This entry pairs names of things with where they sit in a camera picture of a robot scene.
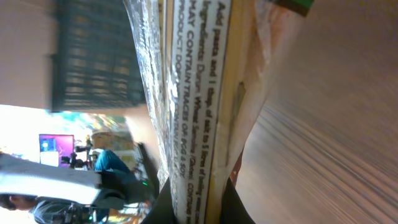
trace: wooden surface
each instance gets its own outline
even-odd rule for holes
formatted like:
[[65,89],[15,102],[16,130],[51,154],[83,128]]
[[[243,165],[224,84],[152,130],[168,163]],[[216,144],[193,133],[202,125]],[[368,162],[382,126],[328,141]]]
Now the wooden surface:
[[398,223],[397,12],[315,1],[243,154],[257,223]]

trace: pasta package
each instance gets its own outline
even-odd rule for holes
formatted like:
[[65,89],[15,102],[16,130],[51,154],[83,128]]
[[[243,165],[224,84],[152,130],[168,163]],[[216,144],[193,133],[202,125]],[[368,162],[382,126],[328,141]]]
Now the pasta package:
[[312,0],[125,4],[176,220],[218,223],[227,179]]

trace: white label strip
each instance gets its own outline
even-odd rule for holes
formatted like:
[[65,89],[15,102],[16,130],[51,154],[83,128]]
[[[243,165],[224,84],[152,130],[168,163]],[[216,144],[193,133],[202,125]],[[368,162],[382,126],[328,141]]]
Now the white label strip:
[[175,0],[170,174],[178,223],[204,223],[231,0]]

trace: plastic crate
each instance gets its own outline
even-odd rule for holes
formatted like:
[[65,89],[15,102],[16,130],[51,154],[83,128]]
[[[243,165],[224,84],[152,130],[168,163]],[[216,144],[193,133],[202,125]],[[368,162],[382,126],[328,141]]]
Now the plastic crate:
[[146,103],[122,0],[58,0],[52,111]]

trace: plastic packaging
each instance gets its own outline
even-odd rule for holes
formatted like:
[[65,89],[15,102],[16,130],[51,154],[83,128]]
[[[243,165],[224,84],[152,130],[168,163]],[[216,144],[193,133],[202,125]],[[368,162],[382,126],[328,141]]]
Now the plastic packaging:
[[124,2],[160,183],[170,177],[179,223],[218,223],[225,183],[312,0]]

